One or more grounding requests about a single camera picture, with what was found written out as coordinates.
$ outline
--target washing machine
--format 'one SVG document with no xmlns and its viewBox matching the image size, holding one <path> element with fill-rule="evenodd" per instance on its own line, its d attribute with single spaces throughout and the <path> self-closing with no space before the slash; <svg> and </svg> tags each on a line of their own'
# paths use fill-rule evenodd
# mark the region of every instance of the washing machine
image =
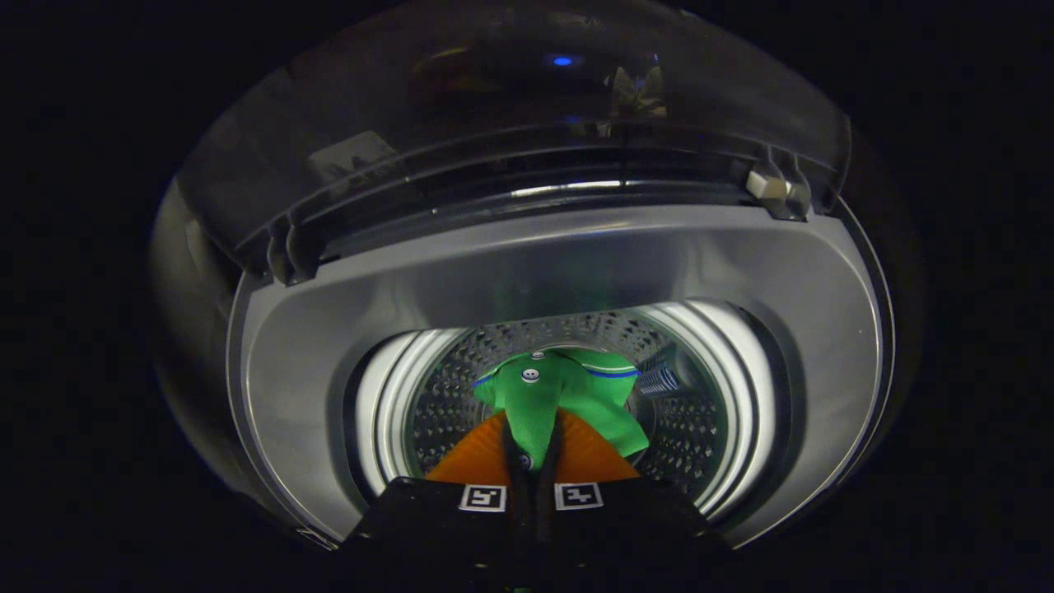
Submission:
<svg viewBox="0 0 1054 593">
<path fill-rule="evenodd" d="M 910 198 L 820 90 L 689 12 L 411 2 L 188 155 L 150 248 L 157 372 L 236 496 L 337 550 L 489 417 L 495 364 L 617 353 L 629 461 L 739 549 L 858 471 L 909 392 Z"/>
</svg>

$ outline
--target clothing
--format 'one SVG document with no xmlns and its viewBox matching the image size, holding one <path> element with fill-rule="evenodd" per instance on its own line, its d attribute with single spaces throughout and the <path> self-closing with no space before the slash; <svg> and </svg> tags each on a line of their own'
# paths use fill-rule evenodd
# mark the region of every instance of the clothing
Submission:
<svg viewBox="0 0 1054 593">
<path fill-rule="evenodd" d="M 610 482 L 640 477 L 637 470 L 584 420 L 565 410 L 557 412 L 557 420 L 564 437 L 557 459 L 557 482 Z M 505 422 L 506 414 L 502 412 L 473 429 L 425 478 L 509 487 L 511 480 L 502 450 Z"/>
<path fill-rule="evenodd" d="M 545 459 L 558 408 L 596 430 L 622 457 L 648 446 L 625 409 L 640 373 L 625 358 L 586 349 L 548 349 L 512 357 L 480 378 L 475 396 L 504 411 L 516 444 Z"/>
</svg>

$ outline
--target blue stripe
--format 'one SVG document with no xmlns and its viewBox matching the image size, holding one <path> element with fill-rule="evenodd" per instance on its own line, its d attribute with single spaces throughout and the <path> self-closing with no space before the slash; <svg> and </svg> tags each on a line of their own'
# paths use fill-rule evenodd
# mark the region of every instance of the blue stripe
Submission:
<svg viewBox="0 0 1054 593">
<path fill-rule="evenodd" d="M 589 371 L 588 369 L 586 371 L 588 371 L 589 375 L 592 375 L 593 377 L 603 377 L 604 379 L 621 379 L 623 377 L 637 377 L 641 374 L 640 371 L 629 371 L 626 373 L 601 373 L 599 371 Z"/>
</svg>

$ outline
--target black background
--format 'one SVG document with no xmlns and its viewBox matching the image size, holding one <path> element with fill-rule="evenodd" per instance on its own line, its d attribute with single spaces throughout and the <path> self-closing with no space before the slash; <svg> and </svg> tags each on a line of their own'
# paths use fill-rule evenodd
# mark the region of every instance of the black background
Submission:
<svg viewBox="0 0 1054 593">
<path fill-rule="evenodd" d="M 1051 266 L 1041 6 L 692 6 L 803 74 L 871 138 L 912 201 L 932 299 L 917 386 L 886 443 L 807 519 L 706 568 L 699 589 L 1054 588 L 1032 505 L 1054 499 L 1036 364 Z M 13 480 L 28 505 L 9 508 L 8 540 L 25 588 L 348 578 L 252 515 L 179 433 L 143 348 L 142 270 L 160 195 L 210 121 L 374 8 L 5 8 L 8 285 L 28 321 L 11 333 L 12 444 L 30 470 Z"/>
</svg>

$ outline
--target green fabric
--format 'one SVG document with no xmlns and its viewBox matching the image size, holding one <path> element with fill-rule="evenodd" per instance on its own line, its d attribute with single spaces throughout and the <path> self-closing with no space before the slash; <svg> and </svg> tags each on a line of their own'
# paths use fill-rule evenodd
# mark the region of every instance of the green fabric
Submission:
<svg viewBox="0 0 1054 593">
<path fill-rule="evenodd" d="M 625 409 L 639 373 L 619 355 L 586 349 L 549 349 L 510 358 L 476 381 L 475 397 L 495 412 L 505 411 L 512 438 L 541 470 L 549 447 L 557 408 L 574 414 L 610 442 L 623 457 L 648 439 Z M 538 381 L 524 380 L 536 371 Z"/>
</svg>

